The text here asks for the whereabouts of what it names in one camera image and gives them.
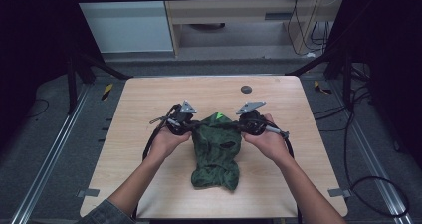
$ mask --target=green fabric bag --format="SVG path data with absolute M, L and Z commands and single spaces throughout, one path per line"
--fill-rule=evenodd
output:
M 191 182 L 194 187 L 225 186 L 233 191 L 239 183 L 239 167 L 233 160 L 240 151 L 242 136 L 232 121 L 216 112 L 202 120 L 203 125 L 192 131 L 196 170 Z

